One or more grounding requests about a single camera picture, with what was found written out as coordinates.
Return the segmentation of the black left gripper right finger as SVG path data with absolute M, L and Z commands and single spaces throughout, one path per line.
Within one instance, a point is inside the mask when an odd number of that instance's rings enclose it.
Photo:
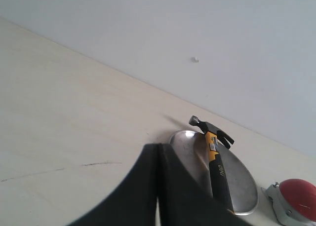
M 158 145 L 158 203 L 162 226 L 248 226 L 206 194 L 173 148 Z

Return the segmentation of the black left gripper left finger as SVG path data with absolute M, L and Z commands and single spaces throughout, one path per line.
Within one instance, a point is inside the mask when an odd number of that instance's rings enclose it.
M 159 144 L 146 144 L 123 181 L 71 226 L 154 226 Z

